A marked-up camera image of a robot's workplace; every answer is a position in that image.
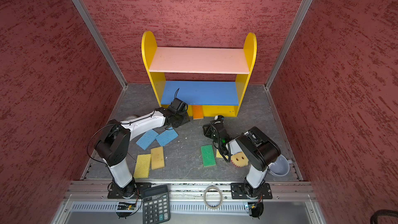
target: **red wall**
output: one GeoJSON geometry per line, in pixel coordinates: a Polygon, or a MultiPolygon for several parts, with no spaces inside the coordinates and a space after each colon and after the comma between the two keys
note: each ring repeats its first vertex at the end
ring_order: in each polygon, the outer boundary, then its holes
{"type": "Polygon", "coordinates": [[[397,37],[398,0],[313,0],[271,85],[328,223],[398,210],[397,37]]]}
{"type": "Polygon", "coordinates": [[[1,223],[49,223],[121,86],[71,0],[0,1],[1,223]]]}
{"type": "MultiPolygon", "coordinates": [[[[257,36],[251,83],[265,83],[301,0],[83,0],[129,83],[149,83],[141,38],[159,46],[243,48],[257,36]]],[[[231,75],[167,74],[169,80],[235,80],[231,75]]]]}

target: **yellow sponge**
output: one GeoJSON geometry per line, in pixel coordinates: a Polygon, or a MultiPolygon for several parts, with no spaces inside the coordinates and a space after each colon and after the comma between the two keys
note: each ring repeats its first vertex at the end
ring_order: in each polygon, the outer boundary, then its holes
{"type": "Polygon", "coordinates": [[[135,164],[134,178],[148,178],[150,166],[150,154],[138,155],[135,164]]]}
{"type": "Polygon", "coordinates": [[[164,167],[163,147],[157,147],[150,150],[152,169],[164,167]]]}
{"type": "Polygon", "coordinates": [[[217,149],[216,157],[218,157],[218,158],[223,158],[223,157],[221,156],[220,152],[218,151],[218,149],[217,149]]]}

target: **white arm segment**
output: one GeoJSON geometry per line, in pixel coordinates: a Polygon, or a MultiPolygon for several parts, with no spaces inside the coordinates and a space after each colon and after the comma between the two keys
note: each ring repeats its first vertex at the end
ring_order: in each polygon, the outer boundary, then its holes
{"type": "MultiPolygon", "coordinates": [[[[238,152],[241,152],[242,149],[239,146],[239,144],[236,142],[236,140],[232,140],[231,142],[229,142],[229,146],[231,148],[231,155],[235,155],[238,152]]],[[[262,181],[264,180],[264,177],[266,177],[266,173],[267,170],[265,171],[260,171],[260,170],[256,170],[255,167],[253,167],[252,165],[250,165],[250,170],[248,175],[246,176],[246,181],[254,188],[258,188],[262,181]]]]}
{"type": "MultiPolygon", "coordinates": [[[[147,114],[145,116],[134,119],[134,123],[129,124],[128,121],[122,121],[122,127],[130,129],[130,141],[138,135],[147,132],[156,127],[162,127],[164,125],[165,117],[161,112],[155,111],[153,114],[147,114]]],[[[126,158],[122,162],[114,166],[109,166],[116,184],[124,188],[132,181],[132,175],[129,168],[127,167],[126,158]]]]}

